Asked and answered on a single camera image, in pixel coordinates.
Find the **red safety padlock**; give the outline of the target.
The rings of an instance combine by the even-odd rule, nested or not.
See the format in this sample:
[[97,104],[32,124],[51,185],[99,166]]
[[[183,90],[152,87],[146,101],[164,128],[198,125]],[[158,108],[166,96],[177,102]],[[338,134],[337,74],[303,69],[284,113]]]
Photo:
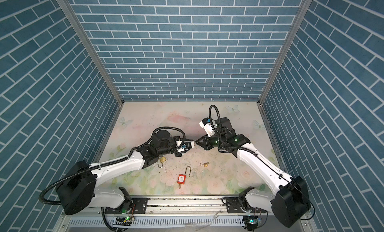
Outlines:
[[182,185],[185,184],[187,176],[191,176],[192,168],[191,166],[187,166],[185,169],[185,172],[183,174],[179,174],[177,183],[179,185],[179,189],[182,187]]

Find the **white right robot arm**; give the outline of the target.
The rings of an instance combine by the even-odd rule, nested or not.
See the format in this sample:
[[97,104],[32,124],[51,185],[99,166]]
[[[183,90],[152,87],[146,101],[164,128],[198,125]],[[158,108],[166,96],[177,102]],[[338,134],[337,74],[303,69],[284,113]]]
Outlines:
[[293,178],[269,161],[243,134],[236,134],[228,118],[212,121],[209,118],[199,123],[206,135],[196,141],[205,150],[218,148],[222,153],[231,153],[247,164],[260,176],[271,193],[248,187],[238,197],[240,208],[250,212],[256,208],[274,214],[285,227],[290,228],[311,208],[308,186],[301,177]]

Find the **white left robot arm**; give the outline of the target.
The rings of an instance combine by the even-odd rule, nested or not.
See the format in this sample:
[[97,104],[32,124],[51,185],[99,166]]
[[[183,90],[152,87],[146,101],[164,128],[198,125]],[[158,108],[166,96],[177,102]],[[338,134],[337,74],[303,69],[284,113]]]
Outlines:
[[75,163],[64,181],[56,186],[65,214],[74,215],[88,207],[123,207],[124,211],[129,211],[132,200],[126,189],[104,192],[100,185],[122,174],[149,167],[157,163],[161,156],[173,154],[181,157],[194,146],[195,142],[184,134],[173,137],[169,131],[162,129],[146,143],[132,148],[126,156],[101,163]]

